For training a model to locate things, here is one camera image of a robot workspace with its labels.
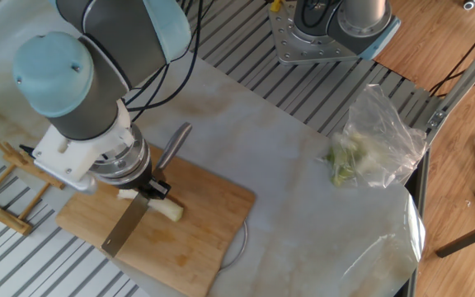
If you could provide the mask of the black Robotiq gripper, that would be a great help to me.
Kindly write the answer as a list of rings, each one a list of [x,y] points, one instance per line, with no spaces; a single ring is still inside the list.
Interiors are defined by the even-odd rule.
[[[159,181],[152,178],[152,165],[149,164],[134,180],[121,183],[116,187],[122,190],[139,188],[139,194],[148,200],[164,200],[167,197],[168,192],[171,190],[171,186],[165,181]],[[149,188],[140,188],[147,184],[149,185]]]

